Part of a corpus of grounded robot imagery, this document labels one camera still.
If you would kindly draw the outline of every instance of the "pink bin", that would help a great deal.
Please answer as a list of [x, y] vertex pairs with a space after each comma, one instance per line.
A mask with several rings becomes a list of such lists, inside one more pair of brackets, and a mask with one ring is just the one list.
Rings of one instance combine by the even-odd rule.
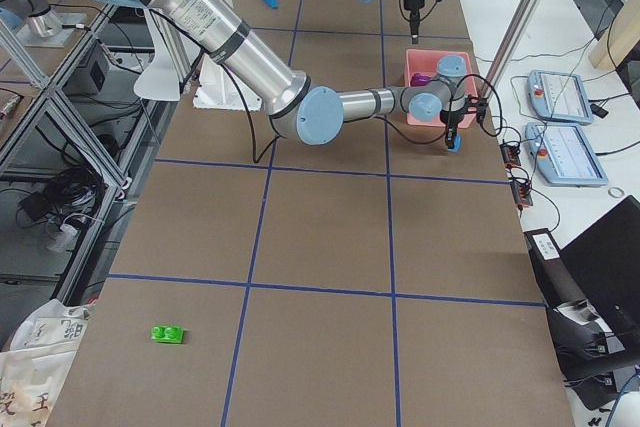
[[[407, 50], [407, 62], [404, 67], [404, 85], [409, 86], [411, 77], [413, 74], [420, 73], [434, 77], [436, 75], [436, 69], [438, 61], [446, 55], [459, 55], [467, 64], [467, 73], [473, 72], [471, 69], [471, 61], [469, 60], [469, 54], [466, 52], [447, 52], [443, 50]], [[473, 81], [473, 77], [469, 77], [465, 80], [467, 87], [467, 94], [478, 95], [476, 90], [476, 84]], [[458, 127], [466, 129], [471, 125], [475, 118], [475, 114], [467, 114], [462, 119], [462, 122], [458, 124]], [[429, 122], [420, 122], [413, 115], [407, 114], [407, 123], [409, 125], [427, 125], [430, 127], [444, 127], [444, 124], [440, 122], [439, 118], [430, 120]]]

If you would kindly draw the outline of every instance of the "green block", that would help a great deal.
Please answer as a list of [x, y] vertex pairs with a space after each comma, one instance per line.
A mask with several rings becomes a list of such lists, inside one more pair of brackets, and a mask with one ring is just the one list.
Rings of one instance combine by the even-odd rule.
[[183, 336], [179, 325], [156, 325], [151, 329], [151, 340], [163, 344], [181, 344]]

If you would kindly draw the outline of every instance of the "computer screen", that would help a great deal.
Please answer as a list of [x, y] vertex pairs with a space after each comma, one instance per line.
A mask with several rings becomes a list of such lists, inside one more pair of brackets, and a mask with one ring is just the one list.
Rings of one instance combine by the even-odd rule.
[[625, 348], [640, 348], [640, 202], [623, 199], [560, 257]]

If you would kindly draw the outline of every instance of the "sticker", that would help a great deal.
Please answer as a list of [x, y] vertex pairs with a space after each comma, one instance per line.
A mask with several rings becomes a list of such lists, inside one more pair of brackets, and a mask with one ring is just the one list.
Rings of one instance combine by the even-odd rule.
[[204, 0], [182, 0], [170, 15], [191, 36], [200, 42], [207, 30], [218, 22], [213, 10]]
[[544, 260], [560, 258], [560, 254], [558, 253], [556, 246], [553, 245], [553, 241], [551, 240], [551, 237], [549, 237], [549, 234], [534, 235], [533, 240], [538, 246], [538, 250], [542, 254], [542, 258]]

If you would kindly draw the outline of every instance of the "blue and white device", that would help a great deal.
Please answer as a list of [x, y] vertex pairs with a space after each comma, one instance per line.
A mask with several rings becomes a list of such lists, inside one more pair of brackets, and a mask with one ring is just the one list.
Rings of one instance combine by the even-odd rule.
[[551, 185], [597, 187], [609, 183], [579, 124], [530, 122], [525, 135], [529, 153]]
[[589, 98], [579, 75], [532, 70], [529, 100], [541, 119], [582, 125], [593, 122]]

